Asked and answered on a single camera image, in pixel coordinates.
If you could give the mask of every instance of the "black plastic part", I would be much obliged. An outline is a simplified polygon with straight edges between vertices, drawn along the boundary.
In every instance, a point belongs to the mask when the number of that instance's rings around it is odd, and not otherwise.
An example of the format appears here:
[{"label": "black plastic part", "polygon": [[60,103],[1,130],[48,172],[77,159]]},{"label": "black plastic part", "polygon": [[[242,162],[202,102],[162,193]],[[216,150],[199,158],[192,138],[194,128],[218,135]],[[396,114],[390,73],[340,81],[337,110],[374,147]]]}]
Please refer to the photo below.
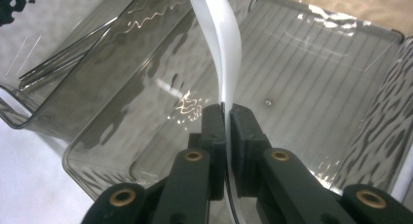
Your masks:
[{"label": "black plastic part", "polygon": [[[112,205],[112,195],[123,189],[132,189],[135,197],[128,205]],[[86,214],[82,224],[133,224],[138,220],[145,200],[145,190],[137,184],[122,183],[104,191]]]},{"label": "black plastic part", "polygon": [[186,149],[176,156],[152,224],[207,223],[209,163],[209,153],[202,149]]},{"label": "black plastic part", "polygon": [[285,217],[266,183],[262,183],[258,190],[256,208],[262,224],[286,223]]},{"label": "black plastic part", "polygon": [[161,198],[162,192],[164,191],[165,184],[167,184],[167,179],[167,177],[162,179],[146,190],[145,201],[141,212],[137,217],[136,223],[151,223],[159,199]]},{"label": "black plastic part", "polygon": [[356,223],[293,153],[267,149],[260,170],[287,223]]},{"label": "black plastic part", "polygon": [[[367,203],[361,201],[357,197],[357,192],[365,195]],[[384,200],[383,207],[377,205],[377,198],[370,196],[369,193],[381,197]],[[373,205],[368,204],[368,200],[373,202]],[[387,193],[373,188],[368,185],[358,184],[351,185],[344,189],[343,197],[341,199],[342,206],[347,212],[358,221],[358,223],[365,224],[411,224],[413,223],[413,213],[406,207],[389,196]]]},{"label": "black plastic part", "polygon": [[225,127],[218,104],[203,110],[202,133],[189,135],[188,148],[202,148],[210,154],[210,199],[220,201],[224,198],[226,164]]},{"label": "black plastic part", "polygon": [[232,170],[238,197],[256,197],[260,185],[257,161],[264,150],[271,148],[253,113],[234,105],[231,110]]}]

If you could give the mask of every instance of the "white surface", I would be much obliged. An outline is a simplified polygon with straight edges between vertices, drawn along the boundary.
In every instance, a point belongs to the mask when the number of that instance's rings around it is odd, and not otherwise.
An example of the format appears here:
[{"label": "white surface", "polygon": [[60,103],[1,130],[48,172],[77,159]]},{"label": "white surface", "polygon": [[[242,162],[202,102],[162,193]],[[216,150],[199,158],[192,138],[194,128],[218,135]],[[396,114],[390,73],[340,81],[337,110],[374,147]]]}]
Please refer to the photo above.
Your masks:
[{"label": "white surface", "polygon": [[63,170],[63,150],[0,122],[1,224],[82,221],[93,201]]},{"label": "white surface", "polygon": [[[0,80],[16,86],[100,1],[36,0],[13,13],[16,21],[0,28]],[[82,221],[93,201],[63,170],[64,147],[0,120],[0,224]]]}]

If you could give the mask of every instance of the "brass insert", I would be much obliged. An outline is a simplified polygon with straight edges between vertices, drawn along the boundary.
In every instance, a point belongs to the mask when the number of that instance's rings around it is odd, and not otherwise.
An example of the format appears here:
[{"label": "brass insert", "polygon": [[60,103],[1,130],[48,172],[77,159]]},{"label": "brass insert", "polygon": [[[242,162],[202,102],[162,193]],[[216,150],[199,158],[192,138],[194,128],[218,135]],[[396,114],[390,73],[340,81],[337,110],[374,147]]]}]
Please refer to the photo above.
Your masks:
[{"label": "brass insert", "polygon": [[125,206],[133,202],[136,193],[131,188],[124,188],[116,191],[110,196],[110,204],[113,206]]},{"label": "brass insert", "polygon": [[368,190],[360,190],[356,192],[356,196],[365,205],[374,208],[384,208],[387,206],[386,201],[382,197]]},{"label": "brass insert", "polygon": [[202,155],[201,153],[195,152],[195,151],[189,152],[189,153],[187,153],[186,156],[185,156],[186,160],[191,161],[191,162],[197,162],[197,161],[199,161],[202,157],[203,157],[203,155]]},{"label": "brass insert", "polygon": [[282,152],[282,151],[273,151],[273,153],[271,154],[271,156],[278,161],[288,161],[289,159],[289,155]]}]

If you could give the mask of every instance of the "transparent plastic container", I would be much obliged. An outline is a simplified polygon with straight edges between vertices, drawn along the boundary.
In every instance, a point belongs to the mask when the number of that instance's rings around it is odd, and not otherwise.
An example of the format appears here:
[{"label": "transparent plastic container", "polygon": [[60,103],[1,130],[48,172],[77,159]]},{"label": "transparent plastic container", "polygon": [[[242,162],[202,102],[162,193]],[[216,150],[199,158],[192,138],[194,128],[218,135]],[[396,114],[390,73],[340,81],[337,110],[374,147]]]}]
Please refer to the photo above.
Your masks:
[{"label": "transparent plastic container", "polygon": [[[303,1],[229,0],[243,40],[235,102],[324,186],[391,191],[412,143],[412,40],[371,21],[413,32],[413,19],[396,9],[411,5]],[[366,2],[376,4],[360,7]],[[343,9],[360,19],[333,13]],[[212,57],[189,0],[104,0],[58,51],[3,77],[3,90],[29,113],[3,100],[0,113],[12,128],[72,142],[63,167],[94,199],[116,183],[148,187],[166,177],[189,133],[201,131],[202,109],[217,102]],[[257,223],[253,199],[240,204]],[[211,223],[230,222],[225,206],[211,204]]]},{"label": "transparent plastic container", "polygon": [[[172,7],[166,10],[158,3],[158,13],[143,24],[135,20],[141,16],[126,14],[135,13],[140,1],[134,0],[108,30],[105,37],[118,49],[103,62],[114,66],[118,59],[111,59],[119,55],[121,67],[139,68],[76,137],[63,159],[66,171],[93,198],[115,183],[148,187],[168,176],[176,153],[187,147],[189,132],[201,131],[202,109],[217,102],[212,58],[189,0],[167,2]],[[396,101],[392,95],[382,96],[383,90],[398,84],[405,92],[400,98],[408,97],[409,90],[401,84],[411,76],[390,79],[404,69],[397,66],[402,57],[397,51],[409,46],[403,44],[403,35],[291,0],[229,2],[243,40],[236,103],[254,112],[274,147],[294,152],[326,187],[341,189],[356,181],[389,191],[402,161],[381,147],[382,140],[364,139],[376,128],[394,132],[380,121],[391,115],[375,113],[377,105]],[[166,27],[170,19],[175,24]],[[148,39],[156,47],[142,63],[134,52],[145,26],[166,31],[162,40]],[[103,52],[96,50],[94,56]],[[392,125],[404,131],[412,119],[394,114],[398,117]],[[405,143],[394,142],[391,148],[405,156],[411,140],[407,134],[403,138]],[[391,155],[375,159],[386,154]],[[358,168],[371,168],[373,162],[375,169]],[[222,202],[212,204],[212,223],[229,221],[224,207]],[[241,199],[241,207],[245,221],[256,223],[253,199]]]}]

